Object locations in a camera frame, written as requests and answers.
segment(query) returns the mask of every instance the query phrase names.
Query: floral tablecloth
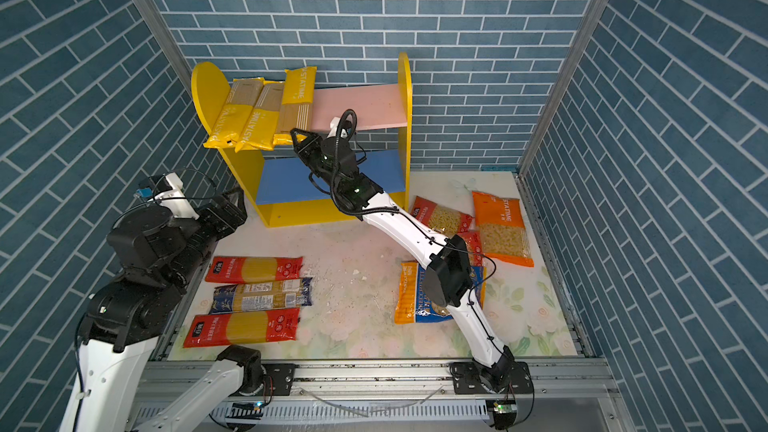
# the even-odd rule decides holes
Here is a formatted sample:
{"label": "floral tablecloth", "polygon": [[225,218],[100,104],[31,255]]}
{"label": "floral tablecloth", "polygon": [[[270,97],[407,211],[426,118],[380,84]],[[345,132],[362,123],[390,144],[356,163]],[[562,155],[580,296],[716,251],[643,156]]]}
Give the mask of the floral tablecloth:
{"label": "floral tablecloth", "polygon": [[[472,212],[472,189],[519,197],[508,172],[417,172],[412,174],[411,183],[413,195],[465,212]],[[484,310],[488,321],[515,356],[576,355],[542,254],[530,231],[528,235],[535,266],[496,261],[498,270],[486,282]],[[297,340],[254,344],[263,358],[470,355],[453,321],[394,324],[400,264],[412,258],[387,235],[367,224],[353,221],[265,228],[250,208],[248,222],[221,241],[216,254],[302,255],[302,275],[314,277],[314,305],[302,308]],[[216,285],[203,282],[198,288],[169,360],[213,360],[224,349],[181,347],[193,317],[208,311]]]}

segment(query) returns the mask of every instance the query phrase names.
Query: brick wall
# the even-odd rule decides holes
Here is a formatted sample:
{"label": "brick wall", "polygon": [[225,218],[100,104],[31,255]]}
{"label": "brick wall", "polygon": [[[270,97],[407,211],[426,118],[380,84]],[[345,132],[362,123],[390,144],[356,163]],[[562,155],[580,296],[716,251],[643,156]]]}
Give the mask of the brick wall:
{"label": "brick wall", "polygon": [[610,0],[528,178],[645,430],[766,430],[768,0]]}
{"label": "brick wall", "polygon": [[[320,86],[395,82],[412,60],[414,169],[514,167],[588,0],[155,0],[192,66]],[[396,147],[396,136],[361,134]]]}
{"label": "brick wall", "polygon": [[231,176],[130,0],[0,0],[0,24],[0,430],[56,430],[136,181]]}

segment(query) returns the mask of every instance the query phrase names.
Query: wooden shelf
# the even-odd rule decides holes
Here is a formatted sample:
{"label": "wooden shelf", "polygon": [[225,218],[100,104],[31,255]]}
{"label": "wooden shelf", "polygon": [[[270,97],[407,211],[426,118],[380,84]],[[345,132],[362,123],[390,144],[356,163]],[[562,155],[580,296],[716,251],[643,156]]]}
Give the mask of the wooden shelf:
{"label": "wooden shelf", "polygon": [[311,130],[328,132],[331,120],[347,109],[357,113],[358,130],[394,129],[408,125],[399,85],[393,83],[315,90]]}
{"label": "wooden shelf", "polygon": [[[198,63],[192,72],[192,99],[197,116],[210,134],[230,84],[211,62]],[[413,88],[408,55],[400,53],[397,83],[315,90],[311,129],[328,132],[334,117],[347,109],[357,113],[358,130],[398,129],[398,149],[368,152],[360,169],[407,207],[411,175]],[[267,227],[298,226],[351,220],[328,196],[314,188],[309,170],[298,158],[265,160],[261,150],[220,149],[245,197],[254,204]]]}

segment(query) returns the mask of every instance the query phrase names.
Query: spaghetti package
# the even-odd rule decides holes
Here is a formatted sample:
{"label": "spaghetti package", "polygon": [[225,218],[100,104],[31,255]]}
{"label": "spaghetti package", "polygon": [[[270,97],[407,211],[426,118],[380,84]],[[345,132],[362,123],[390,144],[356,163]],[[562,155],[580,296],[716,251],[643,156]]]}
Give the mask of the spaghetti package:
{"label": "spaghetti package", "polygon": [[303,257],[214,257],[206,282],[251,284],[299,278]]}
{"label": "spaghetti package", "polygon": [[[479,284],[483,280],[483,266],[472,267],[472,283]],[[424,293],[424,277],[426,271],[417,262],[404,262],[400,274],[400,295],[395,308],[396,324],[413,324],[417,322],[443,322],[453,319],[445,307],[435,304]],[[475,289],[478,302],[482,307],[485,300],[485,284]]]}
{"label": "spaghetti package", "polygon": [[312,101],[315,95],[315,74],[317,67],[303,67],[286,70],[283,102],[280,104],[280,119],[277,122],[273,144],[293,145],[290,130],[309,130],[312,123]]}
{"label": "spaghetti package", "polygon": [[459,232],[458,236],[464,239],[467,244],[467,252],[469,254],[470,265],[482,265],[482,246],[480,243],[480,235],[476,232]]}
{"label": "spaghetti package", "polygon": [[299,309],[235,312],[233,314],[196,315],[184,340],[184,346],[260,344],[295,341]]}
{"label": "spaghetti package", "polygon": [[254,110],[245,122],[235,151],[274,150],[272,140],[280,120],[280,103],[283,100],[283,83],[264,84]]}
{"label": "spaghetti package", "polygon": [[500,198],[483,192],[473,192],[472,198],[484,253],[504,262],[533,267],[520,199]]}
{"label": "spaghetti package", "polygon": [[263,88],[264,79],[236,80],[232,84],[219,118],[216,119],[214,129],[211,130],[210,137],[203,147],[207,149],[235,147]]}
{"label": "spaghetti package", "polygon": [[214,289],[210,314],[268,311],[312,305],[312,278],[255,284],[225,285]]}
{"label": "spaghetti package", "polygon": [[453,237],[469,230],[473,216],[449,207],[438,206],[431,200],[416,197],[411,207],[411,215],[420,223],[441,234]]}

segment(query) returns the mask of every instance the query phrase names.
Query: blue shelf board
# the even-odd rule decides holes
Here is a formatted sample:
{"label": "blue shelf board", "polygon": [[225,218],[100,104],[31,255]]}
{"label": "blue shelf board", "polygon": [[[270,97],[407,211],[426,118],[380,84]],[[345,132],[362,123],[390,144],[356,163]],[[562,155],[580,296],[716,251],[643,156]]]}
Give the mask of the blue shelf board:
{"label": "blue shelf board", "polygon": [[[360,172],[390,194],[406,190],[406,178],[402,174],[397,150],[368,152],[368,159],[360,164]],[[265,160],[256,204],[267,206],[329,198],[312,185],[308,179],[309,174],[310,170],[298,157]],[[317,177],[315,182],[323,188],[327,187],[327,184]]]}

